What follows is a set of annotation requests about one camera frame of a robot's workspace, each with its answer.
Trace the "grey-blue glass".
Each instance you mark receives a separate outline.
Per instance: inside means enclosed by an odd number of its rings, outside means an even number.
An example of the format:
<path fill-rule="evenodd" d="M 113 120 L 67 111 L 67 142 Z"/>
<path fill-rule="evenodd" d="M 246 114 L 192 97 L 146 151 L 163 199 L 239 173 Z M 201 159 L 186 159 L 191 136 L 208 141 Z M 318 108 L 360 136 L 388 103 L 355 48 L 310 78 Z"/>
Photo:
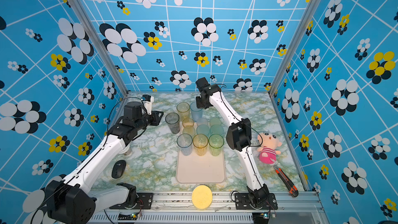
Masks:
<path fill-rule="evenodd" d="M 178 148 L 184 156 L 188 156 L 192 153 L 192 144 L 193 139 L 189 134 L 183 133 L 177 138 Z"/>

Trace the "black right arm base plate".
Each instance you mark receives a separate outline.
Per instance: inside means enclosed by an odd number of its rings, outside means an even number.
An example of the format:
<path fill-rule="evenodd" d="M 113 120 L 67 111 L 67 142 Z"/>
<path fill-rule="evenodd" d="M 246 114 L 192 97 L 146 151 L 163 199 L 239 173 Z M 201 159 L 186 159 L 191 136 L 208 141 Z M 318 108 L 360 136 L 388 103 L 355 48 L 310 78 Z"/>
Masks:
<path fill-rule="evenodd" d="M 237 210 L 277 210 L 278 204 L 274 194 L 270 193 L 266 198 L 256 200 L 249 193 L 234 193 L 232 200 Z"/>

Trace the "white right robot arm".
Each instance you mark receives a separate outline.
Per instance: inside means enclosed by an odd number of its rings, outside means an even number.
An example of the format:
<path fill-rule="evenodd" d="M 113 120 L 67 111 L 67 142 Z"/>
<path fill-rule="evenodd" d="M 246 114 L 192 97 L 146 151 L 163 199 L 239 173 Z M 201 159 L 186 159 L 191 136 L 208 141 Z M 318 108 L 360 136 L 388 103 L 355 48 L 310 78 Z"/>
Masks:
<path fill-rule="evenodd" d="M 254 145 L 251 142 L 250 120 L 243 118 L 233 109 L 219 85 L 209 84 L 204 77 L 198 79 L 195 84 L 200 93 L 196 97 L 197 108 L 215 107 L 228 125 L 226 141 L 229 147 L 236 152 L 245 171 L 250 204 L 254 208 L 262 208 L 269 201 L 269 190 L 260 175 L 252 153 Z"/>

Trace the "small clear glass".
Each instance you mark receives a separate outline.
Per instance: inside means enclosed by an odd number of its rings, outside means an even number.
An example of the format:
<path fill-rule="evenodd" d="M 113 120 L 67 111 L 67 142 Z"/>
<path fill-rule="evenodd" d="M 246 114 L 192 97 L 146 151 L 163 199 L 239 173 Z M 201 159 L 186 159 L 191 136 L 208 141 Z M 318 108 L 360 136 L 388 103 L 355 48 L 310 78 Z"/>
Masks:
<path fill-rule="evenodd" d="M 197 126 L 199 125 L 208 125 L 208 120 L 206 118 L 199 118 L 197 121 Z"/>

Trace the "tall teal glass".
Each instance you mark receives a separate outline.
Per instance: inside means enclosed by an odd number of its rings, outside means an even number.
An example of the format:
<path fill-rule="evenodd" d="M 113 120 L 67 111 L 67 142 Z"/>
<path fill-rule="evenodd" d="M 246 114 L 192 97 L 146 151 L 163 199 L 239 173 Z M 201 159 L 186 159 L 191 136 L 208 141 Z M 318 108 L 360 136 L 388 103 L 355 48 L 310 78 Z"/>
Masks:
<path fill-rule="evenodd" d="M 210 127 L 206 124 L 201 124 L 197 126 L 197 130 L 196 130 L 197 134 L 203 134 L 207 137 L 209 137 L 210 135 Z"/>

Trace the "tall blue glass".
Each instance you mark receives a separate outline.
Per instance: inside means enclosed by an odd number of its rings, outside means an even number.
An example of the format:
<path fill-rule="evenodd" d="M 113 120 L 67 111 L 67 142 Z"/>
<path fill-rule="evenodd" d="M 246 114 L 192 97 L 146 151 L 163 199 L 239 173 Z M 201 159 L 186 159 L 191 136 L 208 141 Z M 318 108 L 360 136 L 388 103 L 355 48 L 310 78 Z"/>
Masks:
<path fill-rule="evenodd" d="M 203 110 L 197 107 L 196 102 L 190 104 L 190 111 L 194 122 L 198 122 L 198 120 L 203 117 Z"/>

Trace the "pale green glass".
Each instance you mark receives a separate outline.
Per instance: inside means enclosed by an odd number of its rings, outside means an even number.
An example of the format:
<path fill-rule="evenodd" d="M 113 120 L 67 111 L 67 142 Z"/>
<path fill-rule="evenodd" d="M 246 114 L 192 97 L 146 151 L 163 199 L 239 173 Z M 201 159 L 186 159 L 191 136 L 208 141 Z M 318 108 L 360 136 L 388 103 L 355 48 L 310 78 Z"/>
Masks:
<path fill-rule="evenodd" d="M 192 138 L 196 136 L 196 130 L 194 127 L 184 127 L 182 133 L 189 134 Z"/>
<path fill-rule="evenodd" d="M 218 117 L 213 117 L 213 118 L 210 119 L 209 124 L 212 127 L 214 125 L 221 125 L 222 122 L 221 122 L 221 120 Z"/>

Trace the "green glass column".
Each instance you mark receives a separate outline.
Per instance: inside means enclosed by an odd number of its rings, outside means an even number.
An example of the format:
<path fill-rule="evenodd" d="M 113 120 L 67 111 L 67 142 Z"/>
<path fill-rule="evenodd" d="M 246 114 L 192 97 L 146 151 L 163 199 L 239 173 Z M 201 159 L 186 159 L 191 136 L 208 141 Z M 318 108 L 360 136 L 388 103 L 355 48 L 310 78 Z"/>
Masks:
<path fill-rule="evenodd" d="M 219 134 L 213 134 L 208 140 L 210 153 L 212 156 L 216 157 L 221 154 L 224 138 Z"/>

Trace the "small amber glass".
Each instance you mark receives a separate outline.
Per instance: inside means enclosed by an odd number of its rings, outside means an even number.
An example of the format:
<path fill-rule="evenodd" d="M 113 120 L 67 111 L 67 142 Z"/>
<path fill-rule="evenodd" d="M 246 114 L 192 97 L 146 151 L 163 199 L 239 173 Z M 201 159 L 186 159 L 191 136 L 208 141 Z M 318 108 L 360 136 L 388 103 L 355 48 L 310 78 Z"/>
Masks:
<path fill-rule="evenodd" d="M 194 120 L 191 118 L 184 118 L 182 121 L 182 125 L 184 128 L 190 128 L 194 126 Z"/>

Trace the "yellow glass column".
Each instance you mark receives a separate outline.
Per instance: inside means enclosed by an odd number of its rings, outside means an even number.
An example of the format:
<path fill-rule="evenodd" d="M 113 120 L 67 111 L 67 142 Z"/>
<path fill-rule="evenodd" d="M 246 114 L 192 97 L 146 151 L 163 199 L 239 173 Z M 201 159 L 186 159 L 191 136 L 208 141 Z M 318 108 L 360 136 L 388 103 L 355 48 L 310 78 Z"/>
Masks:
<path fill-rule="evenodd" d="M 204 156 L 207 152 L 208 137 L 204 134 L 197 134 L 193 138 L 193 146 L 198 156 Z"/>

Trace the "tall green-teal glass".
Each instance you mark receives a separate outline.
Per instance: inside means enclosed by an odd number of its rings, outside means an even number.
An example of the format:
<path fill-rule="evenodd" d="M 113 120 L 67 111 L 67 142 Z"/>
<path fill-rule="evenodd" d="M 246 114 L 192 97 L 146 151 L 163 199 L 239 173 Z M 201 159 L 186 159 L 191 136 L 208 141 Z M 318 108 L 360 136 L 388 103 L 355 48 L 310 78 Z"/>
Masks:
<path fill-rule="evenodd" d="M 211 134 L 211 135 L 218 134 L 218 135 L 220 135 L 220 136 L 223 136 L 223 135 L 224 135 L 224 128 L 223 128 L 223 126 L 222 126 L 222 125 L 219 125 L 219 124 L 212 125 L 212 126 L 210 127 L 210 134 Z"/>

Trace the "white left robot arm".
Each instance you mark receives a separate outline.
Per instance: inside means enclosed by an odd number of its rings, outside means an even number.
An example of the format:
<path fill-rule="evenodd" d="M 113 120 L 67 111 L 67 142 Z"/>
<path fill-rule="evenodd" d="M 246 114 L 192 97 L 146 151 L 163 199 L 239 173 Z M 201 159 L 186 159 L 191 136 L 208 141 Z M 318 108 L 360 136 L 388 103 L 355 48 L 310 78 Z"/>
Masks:
<path fill-rule="evenodd" d="M 45 187 L 48 217 L 65 224 L 85 224 L 91 217 L 114 205 L 143 207 L 136 187 L 118 183 L 115 188 L 92 194 L 91 188 L 112 162 L 133 140 L 140 137 L 148 126 L 158 126 L 164 113 L 153 111 L 142 114 L 133 110 L 120 117 L 107 136 L 84 162 L 61 181 L 53 180 Z"/>

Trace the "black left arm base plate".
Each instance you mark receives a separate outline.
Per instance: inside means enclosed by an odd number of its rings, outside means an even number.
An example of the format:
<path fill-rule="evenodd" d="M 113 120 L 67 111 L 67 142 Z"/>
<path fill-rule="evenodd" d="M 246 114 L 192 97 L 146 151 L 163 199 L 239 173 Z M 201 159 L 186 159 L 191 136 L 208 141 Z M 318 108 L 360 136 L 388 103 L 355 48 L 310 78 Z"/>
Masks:
<path fill-rule="evenodd" d="M 137 209 L 147 210 L 151 209 L 153 202 L 153 193 L 137 193 L 136 202 L 134 204 L 122 203 L 111 206 L 110 209 Z"/>

